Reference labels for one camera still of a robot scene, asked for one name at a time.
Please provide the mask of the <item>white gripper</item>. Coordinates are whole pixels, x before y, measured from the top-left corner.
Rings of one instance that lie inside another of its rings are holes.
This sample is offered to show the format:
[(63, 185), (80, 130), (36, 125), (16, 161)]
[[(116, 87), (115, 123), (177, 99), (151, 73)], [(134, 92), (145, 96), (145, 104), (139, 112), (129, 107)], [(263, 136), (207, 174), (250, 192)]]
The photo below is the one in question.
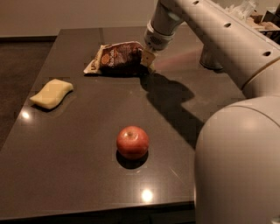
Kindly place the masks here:
[(156, 31), (151, 22), (147, 24), (144, 33), (144, 42), (148, 49), (143, 49), (140, 64), (148, 67), (149, 74), (156, 72), (155, 68), (151, 67), (156, 58), (156, 54), (153, 51), (163, 51), (173, 38), (174, 35), (164, 35)]

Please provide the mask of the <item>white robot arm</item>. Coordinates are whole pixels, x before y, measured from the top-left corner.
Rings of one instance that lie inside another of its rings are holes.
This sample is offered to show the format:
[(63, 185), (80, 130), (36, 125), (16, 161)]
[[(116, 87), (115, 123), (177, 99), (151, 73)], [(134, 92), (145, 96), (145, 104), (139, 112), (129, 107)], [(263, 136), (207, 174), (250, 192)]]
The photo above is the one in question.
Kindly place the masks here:
[(213, 0), (157, 0), (147, 52), (164, 50), (182, 23), (203, 44), (201, 64), (224, 73), (207, 86), (226, 100), (196, 143), (196, 223), (279, 224), (279, 46)]

